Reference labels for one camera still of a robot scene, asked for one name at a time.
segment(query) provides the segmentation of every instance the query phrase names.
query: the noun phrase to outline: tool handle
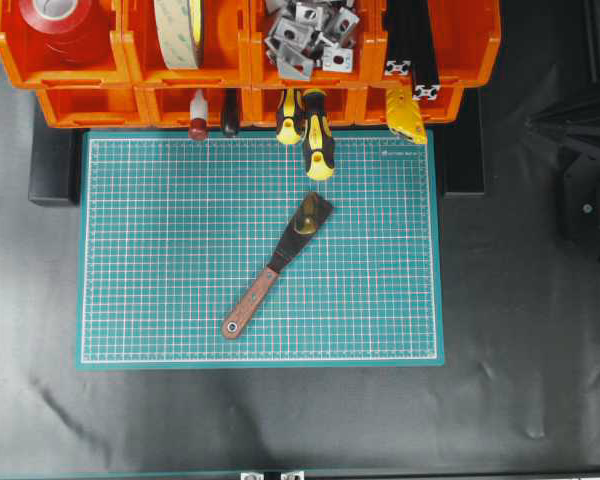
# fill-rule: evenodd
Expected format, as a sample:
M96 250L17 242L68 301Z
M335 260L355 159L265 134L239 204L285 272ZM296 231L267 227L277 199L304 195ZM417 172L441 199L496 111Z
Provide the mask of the tool handle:
M295 145L304 135L304 108L299 90L282 92L276 112L276 138L284 145Z
M235 137L240 133L240 105L238 91L234 88L227 90L225 94L220 124L225 137Z
M260 272L247 293L240 299L240 303L222 323L222 335L227 340L235 340L240 336L277 279L278 274L269 267Z
M325 111L326 94L319 89L304 94L306 134L304 138L304 166L309 178L327 180L335 171L336 144L331 135Z

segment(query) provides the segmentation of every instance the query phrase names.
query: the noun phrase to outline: brown handle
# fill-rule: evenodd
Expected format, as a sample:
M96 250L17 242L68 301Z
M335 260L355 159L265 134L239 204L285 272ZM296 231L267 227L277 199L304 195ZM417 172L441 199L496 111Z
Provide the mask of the brown handle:
M235 340L240 336L242 330L247 326L253 314L267 296L271 286L276 283L278 274L265 267L247 293L240 299L240 303L234 307L229 316L222 324L222 335L228 340Z

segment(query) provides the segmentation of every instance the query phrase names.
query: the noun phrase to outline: red tape roll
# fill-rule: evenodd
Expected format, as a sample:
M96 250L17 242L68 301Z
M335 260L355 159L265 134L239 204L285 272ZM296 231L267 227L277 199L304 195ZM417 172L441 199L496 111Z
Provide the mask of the red tape roll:
M64 62L84 65L111 51L108 18L98 0L75 0L66 15L55 18L41 11L40 5L50 1L19 0L19 5L24 21L44 38L53 54Z

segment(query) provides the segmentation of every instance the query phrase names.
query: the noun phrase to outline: paint scraper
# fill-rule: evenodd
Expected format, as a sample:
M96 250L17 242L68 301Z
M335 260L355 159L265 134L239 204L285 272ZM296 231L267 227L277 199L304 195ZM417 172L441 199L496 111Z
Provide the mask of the paint scraper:
M332 211L333 205L315 192L304 198L282 234L268 265L223 322L222 335L225 338L234 340L240 336L282 269L309 243Z

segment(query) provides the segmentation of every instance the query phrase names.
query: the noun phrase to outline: dark background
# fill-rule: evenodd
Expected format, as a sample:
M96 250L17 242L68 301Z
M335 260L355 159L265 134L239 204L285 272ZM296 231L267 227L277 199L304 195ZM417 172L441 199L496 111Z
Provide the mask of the dark background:
M600 277L560 239L558 157L524 128L589 81L582 2L502 15L488 194L441 202L440 368L77 372L79 210L27 201L33 95L0 65L0 474L600 467Z

